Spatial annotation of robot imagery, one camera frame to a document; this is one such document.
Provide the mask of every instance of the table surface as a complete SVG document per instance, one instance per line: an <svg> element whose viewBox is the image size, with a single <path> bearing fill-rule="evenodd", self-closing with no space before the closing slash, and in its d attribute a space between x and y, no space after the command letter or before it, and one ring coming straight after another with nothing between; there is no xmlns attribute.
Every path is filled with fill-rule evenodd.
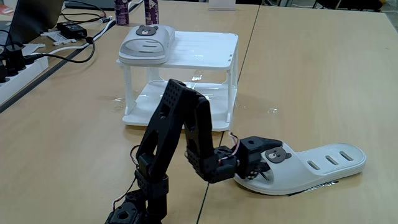
<svg viewBox="0 0 398 224"><path fill-rule="evenodd" d="M241 138L281 139L304 151L334 142L369 157L362 174L292 197L259 195L233 180L210 185L200 223L397 223L394 137L398 36L384 14L261 7L209 11L160 2L160 21L177 30L239 35L234 115ZM143 6L131 26L144 22ZM115 63L130 27L114 27L88 63L68 63L0 115L0 217L4 223L103 223L133 178L128 156L144 128L125 126L123 75ZM84 59L91 49L76 59ZM145 85L135 68L135 94ZM201 70L164 78L222 82ZM196 223L207 184L184 158L184 136L167 171L164 223ZM221 133L213 144L231 146Z"/></svg>
<svg viewBox="0 0 398 224"><path fill-rule="evenodd" d="M207 4L162 1L160 8L162 23L177 30L238 34L243 64L258 6L216 12ZM131 26L144 22L143 11L141 5L131 14ZM124 82L116 59L129 30L113 27L97 41L92 60L67 63L1 114L2 222L103 223L111 202L130 185L134 166L129 151L140 143L145 129L121 121ZM75 59L90 52L85 49ZM164 72L171 77L184 74ZM203 80L215 82L225 76ZM137 86L145 85L145 75L141 77ZM221 135L213 133L214 146ZM184 138L167 171L170 192L164 223L196 223L207 187L183 155Z"/></svg>
<svg viewBox="0 0 398 224"><path fill-rule="evenodd" d="M368 163L291 197L211 184L200 223L398 223L397 62L398 35L384 14L261 7L234 133L281 139L295 151L346 142Z"/></svg>

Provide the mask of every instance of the shelf leg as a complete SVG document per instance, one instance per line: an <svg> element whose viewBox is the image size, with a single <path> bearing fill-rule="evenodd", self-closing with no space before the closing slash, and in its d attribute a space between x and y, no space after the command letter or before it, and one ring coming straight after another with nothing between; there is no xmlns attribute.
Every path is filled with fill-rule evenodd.
<svg viewBox="0 0 398 224"><path fill-rule="evenodd" d="M233 86L233 69L227 70L227 81L228 81L228 100L227 100L227 115L226 115L226 122L230 122L232 119L232 111L233 111L233 94L234 94L234 86Z"/></svg>
<svg viewBox="0 0 398 224"><path fill-rule="evenodd" d="M147 67L147 83L163 80L159 75L159 68Z"/></svg>
<svg viewBox="0 0 398 224"><path fill-rule="evenodd" d="M234 55L233 65L232 66L233 66L233 69L234 69L234 72L233 72L233 78L234 78L233 85L234 85L234 87L236 89L238 89L238 80L239 80L239 68L238 68L238 66L239 66L239 46L238 45L236 46L236 49L235 49L235 55Z"/></svg>
<svg viewBox="0 0 398 224"><path fill-rule="evenodd" d="M120 67L123 70L123 75L124 75L124 84L126 86L126 110L124 112L125 115L131 114L132 109L136 106L137 102L136 99L134 98L134 92L132 88L132 82L131 82L131 69L130 66L124 65L121 62L118 62Z"/></svg>

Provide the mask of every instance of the power strip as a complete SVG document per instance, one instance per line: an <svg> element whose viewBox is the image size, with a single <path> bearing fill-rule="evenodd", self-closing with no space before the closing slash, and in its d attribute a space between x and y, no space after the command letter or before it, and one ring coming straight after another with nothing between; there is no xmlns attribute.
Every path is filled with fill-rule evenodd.
<svg viewBox="0 0 398 224"><path fill-rule="evenodd" d="M0 83L0 105L21 91L48 67L49 61L47 57L42 57L37 59L33 64L26 65L26 68L19 71L18 75L7 77L7 82Z"/></svg>

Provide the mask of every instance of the power adapter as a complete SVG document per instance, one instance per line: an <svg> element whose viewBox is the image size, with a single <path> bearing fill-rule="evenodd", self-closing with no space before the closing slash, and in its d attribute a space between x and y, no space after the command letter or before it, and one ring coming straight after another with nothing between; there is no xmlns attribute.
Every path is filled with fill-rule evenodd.
<svg viewBox="0 0 398 224"><path fill-rule="evenodd" d="M59 22L57 29L69 39L82 39L87 37L87 30L76 24L76 22Z"/></svg>

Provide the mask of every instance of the robotic arm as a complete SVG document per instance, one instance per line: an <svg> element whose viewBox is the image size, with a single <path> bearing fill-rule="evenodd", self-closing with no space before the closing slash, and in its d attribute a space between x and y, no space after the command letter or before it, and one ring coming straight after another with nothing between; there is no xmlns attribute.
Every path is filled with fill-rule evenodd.
<svg viewBox="0 0 398 224"><path fill-rule="evenodd" d="M209 101L184 83L169 80L136 154L139 165L135 176L140 189L127 193L123 204L109 214L105 224L161 223L167 214L166 171L183 125L186 157L196 173L211 184L235 174L242 179L255 178L259 172L270 169L261 162L261 153L282 146L282 141L249 137L232 149L214 148Z"/></svg>

